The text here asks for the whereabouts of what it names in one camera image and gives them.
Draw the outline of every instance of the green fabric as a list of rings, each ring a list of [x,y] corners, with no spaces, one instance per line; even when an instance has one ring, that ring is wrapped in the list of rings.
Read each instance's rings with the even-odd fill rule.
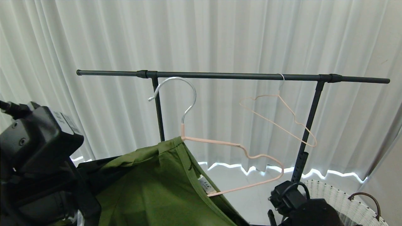
[[[207,197],[202,174],[180,137],[141,148],[101,170],[131,167],[97,195],[102,206],[99,226],[243,226],[249,225],[223,195]]]

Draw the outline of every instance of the white basket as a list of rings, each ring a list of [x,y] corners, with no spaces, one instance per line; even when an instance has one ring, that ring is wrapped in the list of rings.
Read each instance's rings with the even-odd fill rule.
[[[347,195],[345,192],[334,188],[323,182],[308,180],[305,182],[312,199],[323,198],[339,214],[339,217],[345,226],[388,226],[385,220],[380,216],[381,211],[377,200],[366,193],[355,193]],[[378,215],[375,211],[354,200],[355,195],[367,195],[375,201],[378,208]]]

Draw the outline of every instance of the black clothing rack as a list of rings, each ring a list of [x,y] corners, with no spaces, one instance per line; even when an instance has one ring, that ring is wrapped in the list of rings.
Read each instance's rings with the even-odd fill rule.
[[[249,79],[249,80],[293,80],[293,81],[317,81],[316,92],[314,94],[313,102],[308,115],[306,127],[310,130],[313,124],[313,119],[317,110],[318,102],[320,100],[321,92],[325,83],[334,82],[364,82],[364,83],[382,83],[388,84],[390,80],[388,78],[366,78],[366,77],[350,77],[342,76],[338,74],[246,74],[246,73],[208,73],[208,72],[158,72],[140,70],[136,72],[127,71],[86,71],[77,70],[77,75],[98,75],[98,76],[135,76],[139,78],[150,78],[152,80],[152,86],[154,91],[158,87],[158,78],[169,77],[182,77],[182,78],[215,78],[215,79]],[[160,107],[159,94],[155,98],[156,114],[158,117],[160,140],[165,140],[162,110]],[[302,140],[307,142],[309,133],[304,131]],[[296,158],[295,168],[292,175],[292,182],[300,181],[304,166],[307,161],[308,153],[305,152],[306,144],[301,143],[299,152]]]

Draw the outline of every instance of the screw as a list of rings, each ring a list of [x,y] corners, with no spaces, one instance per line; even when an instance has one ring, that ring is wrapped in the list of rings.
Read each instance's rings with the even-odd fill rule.
[[[20,145],[20,146],[22,146],[22,145],[24,145],[25,144],[25,138],[21,138],[21,140],[20,140],[20,142],[18,142],[18,144]]]

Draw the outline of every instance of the brown handle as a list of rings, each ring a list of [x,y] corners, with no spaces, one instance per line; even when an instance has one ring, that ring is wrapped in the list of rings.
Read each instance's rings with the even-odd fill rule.
[[[379,221],[379,218],[380,218],[380,216],[381,216],[381,210],[380,210],[380,208],[379,208],[379,203],[378,203],[378,201],[375,199],[375,197],[372,196],[372,195],[370,195],[370,194],[367,194],[367,193],[365,193],[365,192],[356,192],[356,193],[353,193],[348,199],[352,201],[352,200],[355,198],[356,195],[365,195],[365,196],[370,197],[372,200],[374,200],[375,205],[377,206],[377,215],[375,216],[375,218]]]

